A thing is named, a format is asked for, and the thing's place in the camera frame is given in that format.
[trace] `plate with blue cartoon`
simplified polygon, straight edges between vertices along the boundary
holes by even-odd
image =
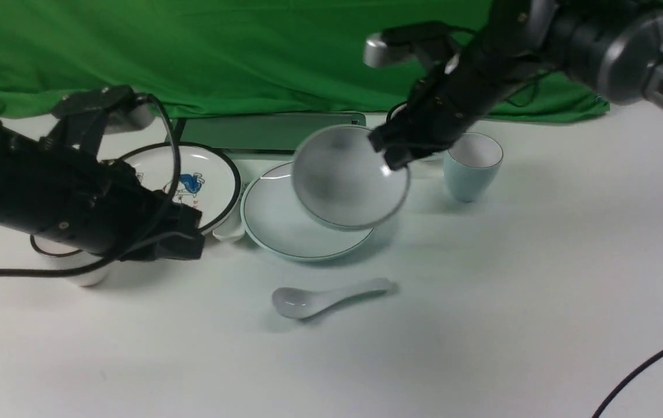
[[[236,207],[241,177],[225,154],[198,143],[180,143],[181,174],[174,201],[202,212],[204,235],[220,226]],[[166,192],[172,180],[172,150],[167,143],[145,146],[121,158],[135,169],[144,188]]]

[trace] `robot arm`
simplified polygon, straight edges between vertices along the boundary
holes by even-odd
[[[199,259],[200,211],[142,187],[127,163],[96,158],[103,134],[153,121],[147,100],[130,87],[72,95],[40,141],[0,122],[0,225],[117,260]]]
[[[367,40],[368,66],[417,58],[427,70],[406,108],[369,136],[393,170],[447,150],[542,71],[563,72],[612,103],[663,109],[663,3],[494,0],[468,45],[452,39],[459,30],[426,22]]]

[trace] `black cable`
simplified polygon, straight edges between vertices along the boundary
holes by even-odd
[[[538,76],[535,76],[535,77],[531,78],[531,79],[528,81],[528,83],[524,85],[524,87],[522,87],[522,88],[520,88],[519,90],[517,90],[517,92],[512,93],[512,95],[510,95],[510,97],[507,98],[507,99],[505,100],[505,102],[506,102],[506,103],[509,103],[510,105],[515,106],[515,107],[527,107],[527,106],[530,106],[530,105],[533,104],[533,102],[538,98],[538,93],[541,92],[541,81],[543,81],[544,78],[546,78],[546,77],[548,77],[549,75],[554,74],[554,73],[555,73],[555,71],[549,71],[549,72],[547,72],[547,73],[544,73],[544,74],[541,74],[541,75],[538,75]],[[519,95],[519,94],[522,93],[522,92],[525,92],[525,90],[526,90],[527,88],[530,88],[530,87],[533,87],[533,93],[530,93],[530,98],[528,99],[528,101],[527,101],[526,103],[519,104],[519,103],[515,103],[515,102],[512,100],[512,98],[514,98],[515,96]]]
[[[406,102],[401,102],[398,103],[397,105],[393,106],[391,110],[388,111],[387,114],[385,114],[385,121],[388,122],[390,119],[393,117],[393,114],[401,108],[401,106],[406,106]]]
[[[647,368],[649,368],[651,365],[658,362],[662,358],[663,358],[663,350],[653,355],[650,359],[646,360],[644,363],[642,363],[642,365],[635,368],[634,371],[629,373],[629,375],[626,376],[626,378],[623,379],[621,383],[619,383],[618,386],[616,386],[615,389],[612,390],[612,392],[610,392],[610,395],[605,397],[605,400],[603,400],[603,403],[600,404],[600,407],[597,408],[597,410],[595,410],[594,414],[592,415],[592,418],[600,418],[600,415],[602,415],[603,411],[605,411],[605,408],[607,408],[608,405],[610,405],[610,402],[612,402],[613,399],[615,399],[615,397],[617,397],[618,394],[620,394],[620,392],[623,391],[623,389],[626,386],[628,386],[628,384],[631,383],[633,379],[636,378],[636,376],[643,373],[644,370],[647,370]]]
[[[167,214],[169,207],[172,204],[177,187],[179,185],[179,174],[181,172],[181,158],[179,154],[179,146],[174,137],[174,132],[170,124],[170,119],[164,105],[154,95],[140,95],[139,98],[156,106],[159,114],[161,114],[164,127],[167,129],[167,137],[172,149],[172,158],[174,166],[172,169],[172,184],[167,192],[167,197],[164,199],[161,206],[154,212],[153,216],[148,222],[143,224],[143,227],[138,229],[134,235],[123,244],[116,244],[110,251],[107,251],[100,260],[92,264],[83,265],[82,267],[69,268],[66,270],[37,270],[37,269],[23,269],[23,268],[0,268],[0,276],[2,277],[24,277],[24,278],[69,278],[72,276],[85,275],[94,270],[98,270],[112,262],[117,261],[120,257],[131,251],[132,247],[143,240],[155,228],[164,216]]]

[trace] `light blue cup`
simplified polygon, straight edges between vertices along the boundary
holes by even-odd
[[[477,200],[502,165],[504,151],[492,138],[466,132],[445,154],[445,185],[457,201]]]

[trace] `spoon handle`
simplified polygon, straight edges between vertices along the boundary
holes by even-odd
[[[375,278],[358,283],[352,286],[343,287],[329,291],[329,299],[340,302],[348,297],[359,296],[360,294],[372,293],[376,291],[390,291],[393,289],[393,283],[387,278]]]

